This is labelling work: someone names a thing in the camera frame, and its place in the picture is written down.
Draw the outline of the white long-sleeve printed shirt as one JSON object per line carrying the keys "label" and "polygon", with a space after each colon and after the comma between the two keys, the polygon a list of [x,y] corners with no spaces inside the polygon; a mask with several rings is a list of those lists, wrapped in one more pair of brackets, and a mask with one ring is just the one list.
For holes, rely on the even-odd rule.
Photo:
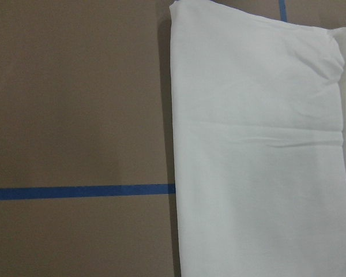
{"label": "white long-sleeve printed shirt", "polygon": [[346,276],[346,27],[170,13],[182,276]]}

